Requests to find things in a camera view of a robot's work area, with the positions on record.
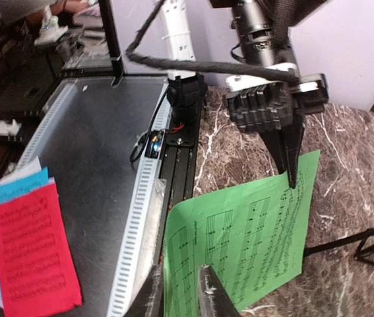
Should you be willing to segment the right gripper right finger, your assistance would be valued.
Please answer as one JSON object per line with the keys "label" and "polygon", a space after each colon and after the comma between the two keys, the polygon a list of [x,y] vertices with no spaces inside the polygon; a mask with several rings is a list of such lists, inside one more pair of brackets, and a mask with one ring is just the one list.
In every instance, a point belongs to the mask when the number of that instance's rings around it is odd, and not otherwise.
{"label": "right gripper right finger", "polygon": [[211,265],[202,265],[197,277],[198,316],[240,317]]}

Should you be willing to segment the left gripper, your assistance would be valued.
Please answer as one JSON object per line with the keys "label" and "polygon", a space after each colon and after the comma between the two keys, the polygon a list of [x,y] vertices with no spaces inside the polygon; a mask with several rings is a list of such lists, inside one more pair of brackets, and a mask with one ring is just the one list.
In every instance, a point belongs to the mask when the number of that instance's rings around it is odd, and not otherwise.
{"label": "left gripper", "polygon": [[278,173],[297,184],[304,117],[296,113],[290,86],[275,82],[229,92],[224,97],[229,117],[242,133],[260,133]]}

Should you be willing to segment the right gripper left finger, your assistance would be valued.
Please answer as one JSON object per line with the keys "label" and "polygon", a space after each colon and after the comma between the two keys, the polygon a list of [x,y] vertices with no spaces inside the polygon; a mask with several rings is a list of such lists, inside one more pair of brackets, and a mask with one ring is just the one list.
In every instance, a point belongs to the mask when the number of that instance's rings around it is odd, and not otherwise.
{"label": "right gripper left finger", "polygon": [[159,317],[164,315],[163,265],[153,265],[125,317]]}

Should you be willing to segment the green paper sheet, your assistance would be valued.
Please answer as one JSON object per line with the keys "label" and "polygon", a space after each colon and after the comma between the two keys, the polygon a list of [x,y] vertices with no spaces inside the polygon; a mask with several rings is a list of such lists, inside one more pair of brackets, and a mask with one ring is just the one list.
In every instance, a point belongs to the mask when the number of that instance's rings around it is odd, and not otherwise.
{"label": "green paper sheet", "polygon": [[197,273],[215,270],[237,310],[302,272],[320,152],[299,158],[297,183],[281,174],[178,203],[166,222],[164,314],[196,316]]}

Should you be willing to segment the black music stand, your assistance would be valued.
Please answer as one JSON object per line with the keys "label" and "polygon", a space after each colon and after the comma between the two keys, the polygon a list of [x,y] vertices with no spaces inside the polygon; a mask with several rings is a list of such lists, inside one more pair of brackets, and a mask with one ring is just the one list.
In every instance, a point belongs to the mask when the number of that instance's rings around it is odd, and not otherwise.
{"label": "black music stand", "polygon": [[372,245],[366,246],[366,242],[371,237],[374,237],[374,227],[369,228],[363,232],[347,236],[345,238],[337,239],[332,242],[320,244],[313,247],[306,247],[303,251],[303,257],[306,258],[313,254],[334,250],[358,242],[358,247],[356,248],[353,255],[354,260],[374,267],[374,261],[369,259],[369,256],[374,255],[374,243]]}

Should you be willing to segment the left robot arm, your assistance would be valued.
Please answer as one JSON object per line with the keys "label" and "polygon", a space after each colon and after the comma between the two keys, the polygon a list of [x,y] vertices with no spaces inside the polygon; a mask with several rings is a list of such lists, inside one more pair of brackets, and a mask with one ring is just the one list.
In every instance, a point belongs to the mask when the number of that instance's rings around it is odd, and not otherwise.
{"label": "left robot arm", "polygon": [[[197,102],[204,97],[205,73],[225,73],[239,79],[227,98],[230,118],[244,133],[258,133],[275,161],[286,173],[291,188],[297,184],[298,154],[303,139],[304,109],[297,90],[301,77],[288,45],[292,1],[276,1],[275,20],[270,20],[257,1],[199,1],[204,17],[221,8],[234,15],[234,28],[226,21],[209,25],[204,18],[189,19],[185,1],[157,1],[126,49],[133,63],[167,71],[168,98],[174,118],[194,120]],[[218,55],[233,55],[229,40],[236,30],[243,54],[232,62],[197,61],[209,49]]]}

